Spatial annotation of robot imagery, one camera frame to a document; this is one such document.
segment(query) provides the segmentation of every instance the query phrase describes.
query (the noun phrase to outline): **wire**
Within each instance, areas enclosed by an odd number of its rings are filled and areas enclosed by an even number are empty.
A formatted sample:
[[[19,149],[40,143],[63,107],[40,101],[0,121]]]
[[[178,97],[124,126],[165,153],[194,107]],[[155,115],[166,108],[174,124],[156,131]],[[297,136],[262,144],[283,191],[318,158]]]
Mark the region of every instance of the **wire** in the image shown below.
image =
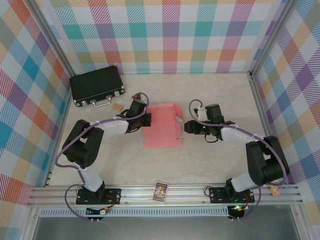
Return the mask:
[[[206,191],[207,191],[208,188],[213,188],[213,187],[212,187],[212,186],[207,186],[207,187],[204,189],[203,193],[204,193],[204,195],[206,195],[207,197],[210,198],[210,196],[206,193]]]
[[[260,201],[261,201],[261,189],[260,189],[260,187],[258,187],[257,189],[258,189],[258,191],[259,191],[258,200],[256,201],[256,204],[254,205],[254,207],[252,207],[252,210],[251,210],[248,214],[244,215],[244,216],[241,218],[242,220],[243,220],[243,219],[246,219],[248,216],[250,216],[250,215],[257,209],[257,207],[258,207],[258,205],[259,205],[259,203],[260,203]]]
[[[131,131],[131,132],[128,132],[128,134],[132,134],[132,133],[138,131],[139,129],[140,129],[140,127],[138,127],[137,129],[135,129],[135,130],[133,130],[133,131]]]
[[[249,200],[248,200],[248,196],[247,194],[243,194],[245,200],[246,200],[246,204],[245,204],[245,208],[248,207],[248,203],[249,203]]]
[[[88,128],[86,128],[82,133],[80,133],[75,139],[73,139],[71,142],[69,142],[69,143],[57,154],[57,156],[56,156],[56,158],[55,158],[55,160],[54,160],[54,164],[55,164],[57,167],[60,167],[60,168],[73,168],[73,169],[76,169],[76,170],[78,171],[78,173],[79,173],[79,176],[80,176],[80,178],[81,178],[82,184],[73,184],[73,185],[69,186],[69,187],[66,189],[65,193],[64,193],[64,201],[65,201],[65,204],[66,204],[66,206],[68,207],[68,209],[69,209],[74,215],[76,215],[76,216],[77,216],[78,218],[80,218],[80,219],[83,219],[83,220],[86,220],[86,221],[89,221],[89,222],[92,222],[92,221],[93,221],[93,219],[89,220],[88,218],[77,214],[77,213],[72,209],[72,207],[71,207],[71,206],[69,205],[69,203],[68,203],[67,194],[68,194],[68,191],[69,191],[71,188],[73,188],[73,187],[76,187],[76,186],[78,186],[78,187],[84,187],[84,186],[86,185],[85,178],[84,178],[83,174],[81,173],[81,171],[80,171],[80,169],[79,169],[78,167],[76,167],[76,166],[74,166],[74,165],[61,165],[61,164],[58,163],[58,159],[61,157],[61,155],[62,155],[72,144],[74,144],[76,141],[78,141],[78,140],[79,140],[84,134],[86,134],[90,129],[92,129],[92,128],[100,125],[100,124],[107,123],[107,122],[113,122],[113,121],[129,121],[129,120],[134,120],[134,119],[138,119],[138,118],[142,117],[142,116],[147,112],[147,110],[148,110],[148,107],[149,107],[149,98],[148,98],[148,96],[147,96],[145,93],[143,93],[143,92],[138,92],[138,93],[136,93],[134,96],[136,96],[136,95],[138,95],[138,94],[141,94],[141,95],[145,96],[145,98],[146,98],[146,107],[145,107],[144,111],[143,111],[141,114],[139,114],[138,116],[129,117],[129,118],[121,118],[121,119],[119,119],[119,118],[110,118],[110,119],[105,119],[105,120],[102,120],[102,121],[100,121],[100,122],[96,122],[96,123],[92,124],[91,126],[89,126]]]
[[[195,120],[197,123],[199,124],[202,124],[204,126],[209,126],[209,127],[220,127],[220,128],[229,128],[229,129],[235,129],[237,131],[240,131],[244,134],[246,134],[247,136],[249,137],[253,137],[255,138],[256,140],[259,140],[261,143],[263,143],[272,153],[273,155],[275,156],[276,160],[278,161],[280,167],[281,167],[281,170],[282,170],[282,174],[283,174],[283,180],[282,182],[280,183],[271,183],[269,182],[268,184],[269,185],[272,185],[272,186],[282,186],[284,185],[287,181],[288,181],[288,177],[287,177],[287,173],[286,173],[286,169],[285,169],[285,166],[284,164],[282,163],[279,155],[276,153],[276,151],[265,141],[263,140],[262,138],[258,137],[257,135],[255,134],[252,134],[238,126],[233,126],[233,125],[225,125],[225,124],[213,124],[213,123],[205,123],[205,122],[202,122],[202,121],[199,121],[192,113],[192,109],[191,109],[191,104],[193,102],[199,102],[200,103],[200,107],[203,106],[203,103],[202,101],[200,101],[199,99],[193,99],[190,103],[189,103],[189,113],[191,115],[191,117],[193,118],[193,120]]]
[[[213,143],[216,143],[216,142],[218,142],[219,141],[219,139],[216,137],[216,140],[214,140],[214,141],[208,141],[207,140],[207,136],[208,136],[208,134],[205,134],[204,135],[204,140],[207,142],[207,143],[209,143],[209,144],[213,144]]]
[[[86,208],[87,211],[90,211],[90,212],[92,212],[92,213],[94,213],[94,214],[99,214],[99,215],[100,215],[100,211],[103,210],[103,209],[104,209],[104,208],[101,208],[101,209],[99,209],[99,210],[92,209],[92,208],[89,208],[89,207]]]
[[[79,195],[79,190],[81,189],[81,187],[78,187],[76,190],[75,190],[75,195],[77,195],[78,197],[80,197]]]
[[[129,118],[110,118],[110,119],[105,119],[105,120],[102,120],[100,122],[96,122],[94,124],[92,124],[91,126],[89,126],[88,128],[86,128],[82,133],[80,133],[75,139],[73,139],[71,142],[69,142],[56,156],[55,160],[54,160],[54,164],[57,166],[57,167],[60,167],[60,168],[73,168],[73,169],[76,169],[79,173],[79,176],[81,178],[81,181],[83,183],[85,183],[85,178],[84,176],[82,175],[82,173],[80,172],[80,169],[74,165],[61,165],[58,163],[58,159],[60,158],[60,156],[72,145],[74,144],[76,141],[78,141],[84,134],[86,134],[90,129],[100,125],[100,124],[104,124],[104,123],[107,123],[107,122],[113,122],[113,121],[129,121],[129,120],[134,120],[134,119],[138,119],[140,117],[142,117],[146,112],[147,112],[147,109],[149,107],[149,98],[148,96],[143,93],[143,92],[138,92],[136,93],[134,96],[138,95],[138,94],[141,94],[143,96],[145,96],[146,98],[146,107],[144,109],[144,111],[139,114],[138,116],[134,116],[134,117],[129,117]]]
[[[105,195],[104,197],[105,197],[105,198],[108,198],[108,199],[112,199],[112,204],[110,204],[111,206],[108,206],[108,207],[107,207],[108,209],[111,209],[111,208],[115,205],[115,203],[116,203],[114,197],[111,196],[111,195]]]

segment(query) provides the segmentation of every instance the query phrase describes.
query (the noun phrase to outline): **trading card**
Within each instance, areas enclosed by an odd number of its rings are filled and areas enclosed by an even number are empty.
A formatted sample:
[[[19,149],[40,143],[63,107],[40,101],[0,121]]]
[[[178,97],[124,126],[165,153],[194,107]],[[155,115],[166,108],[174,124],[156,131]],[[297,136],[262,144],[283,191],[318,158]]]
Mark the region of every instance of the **trading card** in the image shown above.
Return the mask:
[[[166,202],[168,192],[168,184],[163,182],[156,182],[152,201],[164,204]]]

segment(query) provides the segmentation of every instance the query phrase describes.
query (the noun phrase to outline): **plaid wallpaper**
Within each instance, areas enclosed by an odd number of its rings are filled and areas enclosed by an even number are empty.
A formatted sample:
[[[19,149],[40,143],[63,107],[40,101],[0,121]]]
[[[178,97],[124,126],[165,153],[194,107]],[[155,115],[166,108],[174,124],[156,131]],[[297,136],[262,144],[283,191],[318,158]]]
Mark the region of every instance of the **plaid wallpaper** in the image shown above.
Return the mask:
[[[319,0],[300,0],[255,79],[320,239]]]
[[[247,72],[286,0],[37,2],[76,73],[131,74]]]
[[[14,240],[51,159],[70,87],[23,0],[0,6],[0,240]]]
[[[270,34],[272,33],[272,31],[274,30],[275,26],[276,26],[276,22],[278,20],[278,18],[280,17],[282,11],[284,10],[285,6],[286,6],[286,3],[288,2],[288,0],[281,0],[281,3],[268,27],[268,29],[266,30],[264,36],[263,36],[263,39],[262,41],[260,42],[260,45],[259,45],[259,48],[258,50],[256,51],[254,57],[253,57],[253,61],[251,62],[251,65],[249,67],[249,72],[251,72],[257,62],[257,59],[258,57],[260,56],[260,53],[262,51],[262,49],[265,47],[265,45],[267,44],[268,40],[269,40],[269,36]]]

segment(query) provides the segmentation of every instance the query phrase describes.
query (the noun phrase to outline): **beige floor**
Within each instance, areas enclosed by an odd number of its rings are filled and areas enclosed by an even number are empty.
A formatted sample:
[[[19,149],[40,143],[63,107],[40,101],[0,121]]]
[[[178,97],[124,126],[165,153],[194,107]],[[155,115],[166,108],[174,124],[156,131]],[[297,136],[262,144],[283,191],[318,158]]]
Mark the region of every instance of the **beige floor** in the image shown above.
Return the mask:
[[[263,135],[263,127],[246,74],[153,74],[124,75],[126,93],[113,98],[114,103],[129,108],[131,96],[144,92],[150,103],[175,102],[182,107],[185,121],[190,100],[204,105],[219,104],[226,121]],[[88,122],[114,117],[119,112],[111,105],[101,108],[76,107],[71,104],[61,146],[79,119]],[[182,132],[182,144],[168,148],[145,148],[142,131],[104,139],[96,164],[105,184],[139,185],[161,181],[168,184],[224,183],[247,170],[246,155],[236,146],[219,141],[206,143],[203,135]],[[67,164],[63,155],[59,163]],[[78,173],[70,168],[54,167],[50,185],[80,183]]]

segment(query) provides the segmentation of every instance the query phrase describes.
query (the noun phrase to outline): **ventilation grille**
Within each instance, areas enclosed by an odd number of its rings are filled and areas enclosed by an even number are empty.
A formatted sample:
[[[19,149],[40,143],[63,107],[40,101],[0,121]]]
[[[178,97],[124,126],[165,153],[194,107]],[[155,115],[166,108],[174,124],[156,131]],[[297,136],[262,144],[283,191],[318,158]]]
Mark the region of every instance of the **ventilation grille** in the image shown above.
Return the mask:
[[[85,208],[75,208],[81,216],[86,213]],[[197,207],[113,207],[111,212],[101,217],[199,217],[199,216],[228,216],[227,206],[197,206]],[[66,207],[43,208],[40,217],[75,217]]]

